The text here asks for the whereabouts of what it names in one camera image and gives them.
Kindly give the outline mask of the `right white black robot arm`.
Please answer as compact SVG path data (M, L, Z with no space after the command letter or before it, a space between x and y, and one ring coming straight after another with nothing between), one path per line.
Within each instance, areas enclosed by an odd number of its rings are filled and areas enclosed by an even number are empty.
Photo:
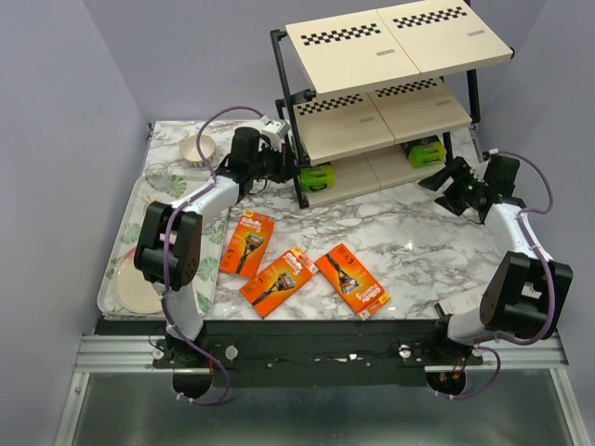
M534 209L513 194L524 160L491 150L479 174L456 157L419 183L427 190L440 190L443 194L435 202L456 216L475 210L502 255L479 306L445 314L436 322L427 345L430 357L440 364L458 357L461 346L495 339L528 346L551 337L556 329L574 273L543 247L529 220Z

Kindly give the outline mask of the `beige black three-tier shelf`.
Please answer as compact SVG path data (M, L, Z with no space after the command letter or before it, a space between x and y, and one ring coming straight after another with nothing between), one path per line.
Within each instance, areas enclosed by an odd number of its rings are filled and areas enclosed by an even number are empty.
M328 164L333 186L296 178L303 208L420 180L403 144L481 119L477 71L514 51L467 1L416 1L288 24L270 33L279 115L298 170Z

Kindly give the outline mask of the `black green razor box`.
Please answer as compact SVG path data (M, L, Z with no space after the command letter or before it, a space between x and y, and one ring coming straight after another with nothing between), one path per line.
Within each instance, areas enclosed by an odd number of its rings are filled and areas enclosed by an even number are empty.
M334 169L330 164L302 168L299 181L301 190L305 192L330 189L335 184Z
M443 164L446 157L446 149L437 136L405 142L403 152L413 168Z

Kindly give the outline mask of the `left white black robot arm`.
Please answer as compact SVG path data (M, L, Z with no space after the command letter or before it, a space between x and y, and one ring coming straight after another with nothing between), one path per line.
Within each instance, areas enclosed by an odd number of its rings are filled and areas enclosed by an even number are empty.
M289 123L265 115L260 121L260 130L234 130L230 152L218 167L208 165L210 176L204 185L172 204L154 202L145 212L134 266L160 295L166 330L178 339L174 355L187 367L211 357L205 342L197 338L203 318L192 290L204 223L239 203L256 181L285 183L295 171L286 143Z

